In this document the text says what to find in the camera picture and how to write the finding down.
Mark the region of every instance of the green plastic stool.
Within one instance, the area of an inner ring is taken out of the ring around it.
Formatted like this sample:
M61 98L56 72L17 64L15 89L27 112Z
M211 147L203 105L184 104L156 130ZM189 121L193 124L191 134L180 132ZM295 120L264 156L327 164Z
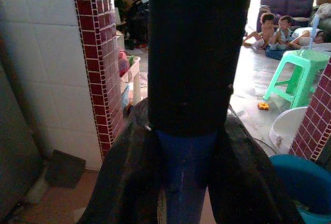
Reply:
M319 70L325 68L328 60L328 55L312 50L284 53L263 99L268 100L271 93L276 93L291 103L290 109L308 105L309 93L314 91L312 85L315 76ZM295 65L292 76L288 81L277 82L286 63ZM285 92L276 88L276 86L284 84L287 84Z

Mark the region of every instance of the dark purple sofa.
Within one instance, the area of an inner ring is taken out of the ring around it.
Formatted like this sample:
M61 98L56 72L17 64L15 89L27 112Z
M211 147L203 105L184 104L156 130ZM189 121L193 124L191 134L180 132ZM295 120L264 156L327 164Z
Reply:
M269 6L270 11L275 15L291 17L309 18L312 13L312 4L314 0L261 0L261 5ZM261 31L260 16L265 11L259 12L257 20L257 32ZM278 24L279 17L275 19L275 25ZM308 26L309 21L295 21L292 26Z

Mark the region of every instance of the floor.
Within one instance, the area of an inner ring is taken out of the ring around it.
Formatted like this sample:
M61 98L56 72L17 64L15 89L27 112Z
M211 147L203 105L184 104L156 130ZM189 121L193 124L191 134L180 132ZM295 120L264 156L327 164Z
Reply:
M146 49L143 51L145 53L140 55L140 70L142 96L146 97L148 51ZM274 59L266 58L264 54L256 54L251 49L242 47L234 82L234 94L231 98L231 106L251 135L263 140L273 148L274 146L268 138L269 129L276 117L288 109L289 103L273 95L268 101L269 111L259 110L257 104L262 100L278 63ZM288 78L291 70L291 67L287 68L283 77ZM268 155L274 154L266 145L261 144L261 146ZM73 224L74 211L86 207L96 178L96 172L86 171L74 190L51 188L38 205L28 207L20 214L20 223ZM206 193L200 224L215 224L208 192Z

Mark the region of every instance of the red tile column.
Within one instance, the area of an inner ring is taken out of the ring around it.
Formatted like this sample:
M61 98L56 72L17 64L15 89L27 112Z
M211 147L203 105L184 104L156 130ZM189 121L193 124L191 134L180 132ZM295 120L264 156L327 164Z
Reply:
M290 154L316 161L331 135L331 59L294 137Z
M101 157L124 126L114 0L74 0Z

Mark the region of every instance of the boy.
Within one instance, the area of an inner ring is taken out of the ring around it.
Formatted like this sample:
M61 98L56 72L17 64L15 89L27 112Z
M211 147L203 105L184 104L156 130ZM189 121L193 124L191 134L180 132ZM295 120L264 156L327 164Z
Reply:
M268 45L269 39L274 34L274 20L275 15L273 13L263 13L260 18L260 22L262 24L262 32L259 34L257 32L253 32L250 35L247 35L247 37L243 41L243 46L252 46L254 49L264 49ZM250 39L251 37L255 38L255 43L246 43L245 41Z
M292 18L282 16L278 21L278 29L269 41L270 50L285 50L293 40L292 31L289 29Z

